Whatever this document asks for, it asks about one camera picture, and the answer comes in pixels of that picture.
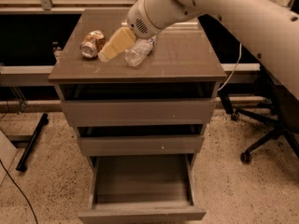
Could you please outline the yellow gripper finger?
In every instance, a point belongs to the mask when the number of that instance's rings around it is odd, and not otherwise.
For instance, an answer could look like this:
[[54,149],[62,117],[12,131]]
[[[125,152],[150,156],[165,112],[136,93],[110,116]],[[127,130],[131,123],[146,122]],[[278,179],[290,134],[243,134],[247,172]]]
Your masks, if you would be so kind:
[[98,53],[101,62],[108,62],[127,49],[136,42],[136,36],[129,27],[121,27],[106,42]]

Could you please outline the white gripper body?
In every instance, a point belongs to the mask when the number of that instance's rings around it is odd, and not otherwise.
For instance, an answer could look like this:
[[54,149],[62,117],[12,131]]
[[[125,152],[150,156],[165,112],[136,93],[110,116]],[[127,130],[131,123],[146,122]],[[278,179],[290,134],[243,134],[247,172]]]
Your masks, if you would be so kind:
[[127,14],[127,24],[138,38],[148,39],[162,30],[157,28],[146,12],[146,0],[138,0]]

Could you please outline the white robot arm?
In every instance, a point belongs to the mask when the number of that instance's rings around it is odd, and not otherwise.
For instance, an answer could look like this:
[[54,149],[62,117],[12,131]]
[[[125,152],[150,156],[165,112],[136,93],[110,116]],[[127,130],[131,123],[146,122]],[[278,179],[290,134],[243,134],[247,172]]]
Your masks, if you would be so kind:
[[107,62],[165,28],[203,15],[214,16],[299,99],[299,20],[268,0],[138,0],[127,26],[115,32],[99,53]]

